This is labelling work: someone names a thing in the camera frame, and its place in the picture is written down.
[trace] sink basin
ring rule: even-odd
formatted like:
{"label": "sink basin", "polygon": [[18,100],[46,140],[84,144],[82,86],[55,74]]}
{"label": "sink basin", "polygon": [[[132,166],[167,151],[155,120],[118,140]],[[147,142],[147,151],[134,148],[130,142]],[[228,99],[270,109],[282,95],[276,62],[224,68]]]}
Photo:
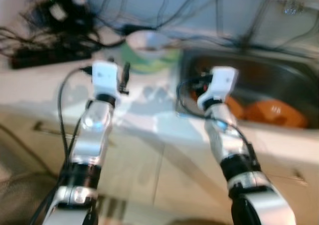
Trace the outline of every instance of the sink basin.
{"label": "sink basin", "polygon": [[[232,66],[239,70],[231,96],[244,107],[257,101],[278,99],[301,112],[309,129],[319,128],[319,78],[306,63],[234,52],[190,49],[180,61],[180,81],[208,73],[214,66]],[[185,86],[181,96],[185,105],[203,114],[191,98],[191,87]],[[178,113],[186,114],[176,104]]]}

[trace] kitchen counter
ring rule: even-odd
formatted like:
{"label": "kitchen counter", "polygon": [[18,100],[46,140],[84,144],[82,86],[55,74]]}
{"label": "kitchen counter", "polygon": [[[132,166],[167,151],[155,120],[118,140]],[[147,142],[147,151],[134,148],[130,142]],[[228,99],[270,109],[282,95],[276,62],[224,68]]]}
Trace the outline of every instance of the kitchen counter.
{"label": "kitchen counter", "polygon": [[[97,53],[95,58],[106,59],[110,55],[116,62],[123,63],[119,49]],[[70,70],[90,62],[92,60],[19,71],[3,69],[0,72],[0,108],[57,121],[57,91],[61,81]],[[125,135],[134,135],[143,143],[159,144],[160,149],[155,148],[158,156],[150,152],[160,168],[154,168],[159,175],[152,183],[150,193],[153,194],[148,202],[160,208],[203,216],[212,214],[210,206],[218,203],[228,209],[217,209],[216,216],[229,213],[226,183],[210,153],[203,121],[189,116],[179,117],[175,112],[177,71],[177,64],[172,64],[170,68],[154,74],[131,74],[128,84],[130,95],[122,96],[114,113],[112,142],[127,143],[130,141],[121,139]],[[66,123],[75,124],[91,95],[89,77],[79,73],[71,78],[64,91],[63,115]],[[287,130],[273,126],[265,129],[264,126],[245,122],[239,127],[253,143],[262,165],[267,164],[264,168],[267,174],[278,177],[284,174],[289,179],[295,177],[294,169],[297,169],[302,172],[306,183],[313,181],[309,184],[311,189],[319,184],[313,172],[307,172],[309,167],[318,171],[318,130]],[[207,187],[209,185],[216,187],[214,192]],[[198,208],[195,209],[187,200],[196,200]]]}

